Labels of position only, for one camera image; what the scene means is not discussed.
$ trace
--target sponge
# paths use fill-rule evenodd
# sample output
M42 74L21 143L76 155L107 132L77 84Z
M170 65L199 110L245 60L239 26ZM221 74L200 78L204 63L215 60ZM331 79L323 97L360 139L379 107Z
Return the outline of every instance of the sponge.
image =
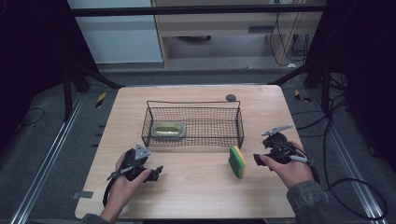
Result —
M231 168L233 168L233 173L236 177L244 177L246 160L239 150L239 147L235 146L230 148L230 159L228 159L228 162L230 163Z

